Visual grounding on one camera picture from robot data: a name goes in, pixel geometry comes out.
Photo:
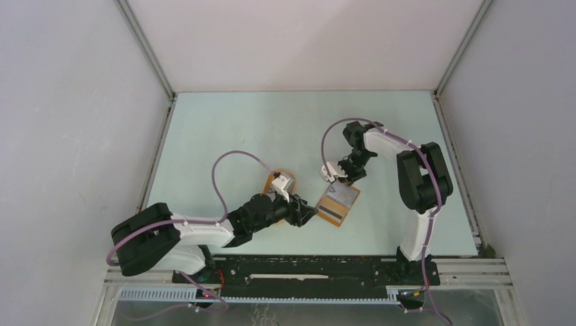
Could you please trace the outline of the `silver patterned card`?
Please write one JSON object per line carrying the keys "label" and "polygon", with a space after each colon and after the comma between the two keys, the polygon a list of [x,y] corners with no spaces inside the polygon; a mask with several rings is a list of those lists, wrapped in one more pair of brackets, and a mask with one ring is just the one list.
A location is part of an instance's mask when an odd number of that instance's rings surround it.
{"label": "silver patterned card", "polygon": [[355,187],[335,182],[327,188],[325,195],[330,200],[350,209],[360,193]]}

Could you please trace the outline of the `gold card with black stripe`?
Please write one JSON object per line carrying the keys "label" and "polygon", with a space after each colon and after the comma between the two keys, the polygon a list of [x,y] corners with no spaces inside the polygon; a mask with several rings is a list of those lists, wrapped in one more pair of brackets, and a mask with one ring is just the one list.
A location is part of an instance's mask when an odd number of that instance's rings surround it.
{"label": "gold card with black stripe", "polygon": [[324,205],[318,204],[317,205],[318,213],[317,215],[328,221],[329,223],[340,227],[343,224],[346,216],[350,209],[348,207],[336,204],[336,205]]}

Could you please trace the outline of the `orange leather card holder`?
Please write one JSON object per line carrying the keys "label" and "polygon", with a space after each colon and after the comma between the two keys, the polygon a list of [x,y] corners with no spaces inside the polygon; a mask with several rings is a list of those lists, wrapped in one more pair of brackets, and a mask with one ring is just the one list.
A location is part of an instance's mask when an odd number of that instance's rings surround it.
{"label": "orange leather card holder", "polygon": [[325,193],[320,197],[320,200],[317,202],[317,205],[318,205],[318,204],[324,204],[324,205],[328,205],[328,204],[336,205],[336,204],[338,204],[338,203],[330,200],[330,199],[325,195]]}

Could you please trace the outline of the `beige oval plastic tray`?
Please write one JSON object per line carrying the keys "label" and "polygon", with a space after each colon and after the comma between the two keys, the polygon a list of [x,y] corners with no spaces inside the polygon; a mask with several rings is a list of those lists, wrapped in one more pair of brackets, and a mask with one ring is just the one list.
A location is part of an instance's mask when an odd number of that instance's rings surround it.
{"label": "beige oval plastic tray", "polygon": [[272,225],[273,223],[279,223],[281,221],[285,221],[289,225],[295,225],[295,221],[293,220],[293,218],[287,216],[287,213],[289,213],[289,211],[284,211],[284,208],[286,207],[286,204],[288,204],[287,208],[290,209],[289,204],[293,201],[295,195],[294,190],[296,185],[296,178],[293,189],[291,190],[291,196],[290,196],[291,201],[287,202],[282,196],[280,196],[279,203],[275,204],[274,201],[276,200],[277,194],[272,189],[271,182],[275,177],[276,173],[289,173],[295,177],[294,174],[287,172],[286,170],[276,170],[275,173],[268,176],[264,190],[266,191],[265,195],[267,195],[268,198],[271,199],[271,201],[270,204],[267,204],[265,208],[261,210],[260,215],[264,216],[267,226]]}

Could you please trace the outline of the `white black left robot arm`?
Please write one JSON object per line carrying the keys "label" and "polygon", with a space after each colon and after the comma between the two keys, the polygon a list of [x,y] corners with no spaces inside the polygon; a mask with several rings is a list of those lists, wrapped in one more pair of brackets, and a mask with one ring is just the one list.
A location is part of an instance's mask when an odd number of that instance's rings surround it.
{"label": "white black left robot arm", "polygon": [[156,203],[116,225],[111,231],[114,252],[123,276],[136,276],[150,270],[177,270],[199,283],[210,281],[215,265],[209,260],[208,246],[239,247],[254,233],[286,221],[304,226],[317,209],[297,194],[271,198],[256,194],[222,222],[193,221],[172,213],[164,202]]}

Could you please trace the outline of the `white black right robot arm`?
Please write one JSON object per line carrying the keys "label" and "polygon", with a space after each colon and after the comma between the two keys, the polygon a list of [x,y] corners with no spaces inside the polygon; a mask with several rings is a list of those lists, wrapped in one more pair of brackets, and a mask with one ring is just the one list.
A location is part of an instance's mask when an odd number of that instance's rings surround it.
{"label": "white black right robot arm", "polygon": [[349,122],[343,135],[352,151],[331,170],[339,182],[352,185],[366,177],[365,166],[371,158],[396,163],[401,201],[416,217],[408,222],[399,246],[405,259],[396,263],[395,275],[402,283],[412,284],[422,275],[418,260],[429,254],[435,216],[454,190],[442,150],[437,143],[415,145],[383,126],[359,121]]}

